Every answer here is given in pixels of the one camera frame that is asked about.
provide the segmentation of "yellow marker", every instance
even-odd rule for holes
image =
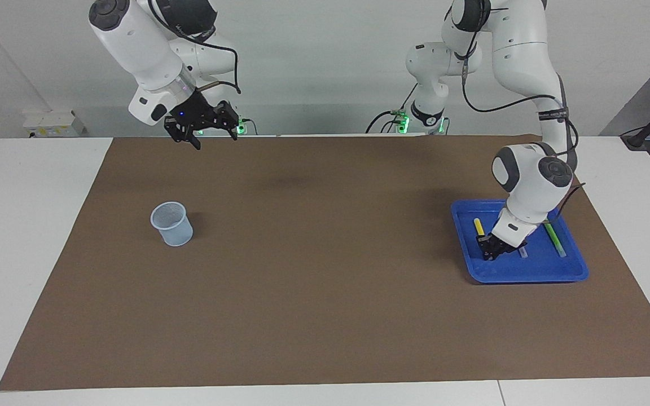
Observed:
[[[475,231],[478,232],[478,236],[484,236],[485,231],[483,231],[483,224],[480,223],[480,218],[474,219],[473,223],[475,224]]]

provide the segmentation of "electrical outlet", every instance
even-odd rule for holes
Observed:
[[[85,125],[74,115],[74,111],[52,111],[51,113],[25,113],[24,129],[33,137],[76,137],[82,136]]]

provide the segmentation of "green marker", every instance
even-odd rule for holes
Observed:
[[[565,258],[566,257],[565,249],[563,249],[563,244],[560,243],[558,236],[555,234],[555,230],[553,230],[553,226],[550,223],[545,223],[543,226],[546,228],[548,235],[551,237],[551,241],[555,246],[555,250],[558,251],[558,255],[560,255],[560,257],[562,258]]]

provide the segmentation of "brown paper mat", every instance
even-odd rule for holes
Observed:
[[[450,205],[504,198],[492,157],[531,139],[116,139],[0,390],[650,376],[650,305],[584,193],[588,281],[468,279]]]

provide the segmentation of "green led light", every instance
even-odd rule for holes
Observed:
[[[410,117],[405,115],[401,116],[400,121],[398,123],[398,132],[400,134],[407,134],[408,126],[410,126]]]
[[[240,125],[237,126],[237,135],[247,134],[247,124],[245,121],[240,120]]]

